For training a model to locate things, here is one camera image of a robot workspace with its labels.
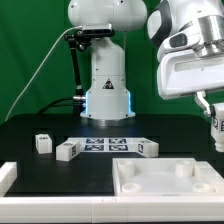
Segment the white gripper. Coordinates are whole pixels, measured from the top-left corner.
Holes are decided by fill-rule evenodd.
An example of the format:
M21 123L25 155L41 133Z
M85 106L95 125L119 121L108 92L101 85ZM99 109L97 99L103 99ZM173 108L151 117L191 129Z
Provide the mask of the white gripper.
M193 50L165 55L157 70L159 95L175 99L194 95L194 101L206 117L212 115L204 91L224 89L224 56L199 58Z

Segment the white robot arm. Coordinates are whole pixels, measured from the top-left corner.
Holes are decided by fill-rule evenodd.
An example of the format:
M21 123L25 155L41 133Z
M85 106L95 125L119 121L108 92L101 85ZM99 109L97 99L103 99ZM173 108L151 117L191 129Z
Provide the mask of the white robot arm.
M84 94L83 119L111 125L135 116L126 89L125 53L111 37L142 27L157 47L159 95L192 95L212 115L206 93L224 88L222 0L160 0L152 12L143 0L70 0L68 18L77 28L78 47L92 48L92 82Z

